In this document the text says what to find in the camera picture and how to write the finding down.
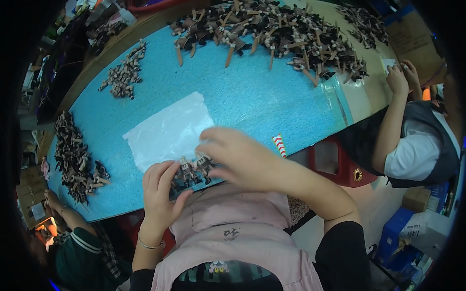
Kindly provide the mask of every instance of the cartoon print on shirt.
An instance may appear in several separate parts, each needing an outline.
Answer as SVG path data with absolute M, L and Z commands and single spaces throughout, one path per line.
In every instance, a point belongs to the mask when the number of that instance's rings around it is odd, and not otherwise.
M 210 263 L 210 273 L 229 273 L 230 269 L 228 268 L 228 265 L 224 261 L 213 261 Z

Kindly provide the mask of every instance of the cardboard box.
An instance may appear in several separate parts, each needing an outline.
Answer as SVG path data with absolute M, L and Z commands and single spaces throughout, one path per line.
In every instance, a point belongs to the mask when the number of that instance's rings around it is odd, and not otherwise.
M 409 188 L 403 196 L 401 206 L 416 213 L 424 212 L 427 209 L 431 191 L 424 187 Z
M 44 212 L 42 205 L 45 202 L 44 193 L 47 189 L 47 181 L 43 177 L 40 166 L 21 171 L 20 184 L 16 186 L 16 193 L 29 229 L 33 229 L 50 217 Z
M 389 42 L 398 61 L 409 60 L 421 86 L 443 83 L 445 60 L 440 58 L 432 34 L 419 13 L 408 5 L 385 20 Z

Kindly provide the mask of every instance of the hand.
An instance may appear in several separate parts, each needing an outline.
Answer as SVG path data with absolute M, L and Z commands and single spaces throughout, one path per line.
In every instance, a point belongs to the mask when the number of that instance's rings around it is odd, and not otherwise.
M 55 194 L 55 192 L 50 189 L 45 190 L 44 196 L 45 202 L 51 209 L 57 212 L 62 210 L 63 204 L 60 202 L 60 199 L 58 199 L 58 196 Z
M 45 213 L 47 213 L 48 216 L 52 216 L 52 217 L 54 217 L 55 219 L 57 219 L 58 217 L 61 217 L 55 209 L 52 209 L 52 208 L 50 207 L 50 205 L 48 204 L 48 200 L 47 200 L 47 199 L 46 199 L 45 202 L 44 202 L 44 208 L 45 208 Z
M 171 180 L 178 169 L 178 161 L 165 161 L 153 164 L 144 173 L 144 220 L 139 231 L 144 244 L 157 246 L 161 242 L 163 233 L 181 215 L 186 199 L 193 192 L 183 191 L 174 204 L 168 199 Z
M 409 86 L 404 74 L 400 71 L 397 65 L 387 66 L 388 76 L 387 84 L 393 92 L 393 96 L 408 97 Z
M 287 161 L 241 132 L 214 127 L 204 130 L 196 148 L 226 168 L 214 168 L 209 177 L 218 177 L 251 190 L 277 190 L 280 170 Z
M 413 66 L 413 64 L 408 60 L 401 60 L 401 64 L 404 76 L 408 81 L 409 89 L 413 91 L 421 89 L 421 84 L 419 83 L 419 77 L 416 67 Z

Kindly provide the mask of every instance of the blue foam mat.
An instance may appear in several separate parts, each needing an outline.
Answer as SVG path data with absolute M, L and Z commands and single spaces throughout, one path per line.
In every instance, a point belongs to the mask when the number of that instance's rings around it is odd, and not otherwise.
M 204 103 L 216 125 L 241 129 L 277 154 L 271 137 L 279 133 L 290 155 L 353 123 L 335 77 L 314 88 L 302 72 L 286 64 L 291 56 L 274 59 L 273 69 L 269 71 L 270 53 L 262 46 L 254 55 L 247 50 L 242 57 L 233 54 L 230 66 L 224 68 L 228 46 L 217 47 L 213 42 L 204 47 L 197 45 L 192 58 L 189 52 L 183 51 L 184 63 L 179 67 L 173 45 L 176 38 L 170 33 L 164 27 L 145 38 L 147 51 L 140 61 L 142 71 L 139 72 L 144 81 L 134 84 L 134 100 L 112 98 L 109 87 L 97 91 L 107 78 L 108 69 L 120 64 L 131 47 L 99 73 L 71 107 L 93 160 L 103 162 L 112 176 L 111 185 L 98 188 L 96 196 L 89 197 L 86 206 L 89 212 L 82 205 L 77 206 L 87 221 L 143 207 L 143 173 L 136 168 L 122 135 L 194 91 L 204 95 Z M 243 39 L 253 41 L 251 35 Z M 55 145 L 56 138 L 47 156 L 52 169 L 48 184 L 74 208 L 68 189 L 61 186 L 61 173 L 54 171 Z

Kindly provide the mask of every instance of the plastic bag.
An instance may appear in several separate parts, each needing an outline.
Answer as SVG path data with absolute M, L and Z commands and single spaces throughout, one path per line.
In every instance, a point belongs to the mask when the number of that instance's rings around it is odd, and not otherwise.
M 134 163 L 143 173 L 153 164 L 194 159 L 199 135 L 214 126 L 204 96 L 198 92 L 160 110 L 123 135 L 133 153 Z
M 415 213 L 401 230 L 399 237 L 418 237 L 427 231 L 427 214 L 425 212 Z

